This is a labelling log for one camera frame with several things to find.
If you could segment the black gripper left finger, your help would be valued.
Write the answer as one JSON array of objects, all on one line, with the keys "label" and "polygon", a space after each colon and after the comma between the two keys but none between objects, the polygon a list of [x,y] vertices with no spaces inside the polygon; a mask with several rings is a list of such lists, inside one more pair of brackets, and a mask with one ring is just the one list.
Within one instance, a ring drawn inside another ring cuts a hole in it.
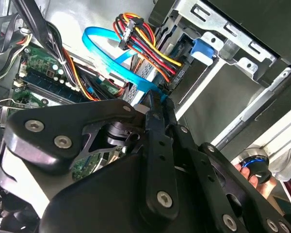
[{"label": "black gripper left finger", "polygon": [[173,139],[166,134],[165,100],[148,92],[142,100],[148,108],[145,113],[124,100],[17,111],[4,133],[4,171],[13,178],[5,188],[29,202],[42,219],[51,200],[76,183],[73,165],[91,153],[120,145],[128,148],[126,156],[149,151],[173,154]]}]

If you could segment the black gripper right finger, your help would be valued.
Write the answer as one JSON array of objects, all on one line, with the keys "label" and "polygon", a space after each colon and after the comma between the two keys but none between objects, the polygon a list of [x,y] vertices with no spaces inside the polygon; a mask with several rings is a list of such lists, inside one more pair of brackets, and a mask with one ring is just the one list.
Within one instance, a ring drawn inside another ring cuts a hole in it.
[{"label": "black gripper right finger", "polygon": [[168,228],[176,233],[291,233],[282,216],[210,143],[197,146],[176,121],[174,104],[163,104],[173,139],[179,215]]}]

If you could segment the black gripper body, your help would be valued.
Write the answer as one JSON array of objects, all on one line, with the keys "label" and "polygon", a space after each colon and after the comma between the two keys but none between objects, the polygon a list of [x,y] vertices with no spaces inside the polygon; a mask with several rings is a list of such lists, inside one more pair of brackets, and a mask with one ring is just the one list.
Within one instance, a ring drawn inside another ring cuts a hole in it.
[{"label": "black gripper body", "polygon": [[42,233],[229,233],[233,210],[206,155],[181,171],[172,153],[126,156],[62,190]]}]

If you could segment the person's hand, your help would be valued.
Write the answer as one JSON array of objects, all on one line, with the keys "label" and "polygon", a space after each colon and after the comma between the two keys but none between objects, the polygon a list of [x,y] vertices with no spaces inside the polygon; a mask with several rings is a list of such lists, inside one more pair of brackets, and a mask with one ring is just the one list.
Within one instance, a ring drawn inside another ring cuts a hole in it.
[{"label": "person's hand", "polygon": [[268,199],[270,196],[272,190],[276,187],[277,181],[272,176],[267,182],[258,184],[258,178],[257,176],[253,175],[250,176],[250,170],[247,167],[242,167],[240,164],[234,165],[234,167],[245,177],[246,180],[248,180],[252,186],[259,191],[259,193],[265,198]]}]

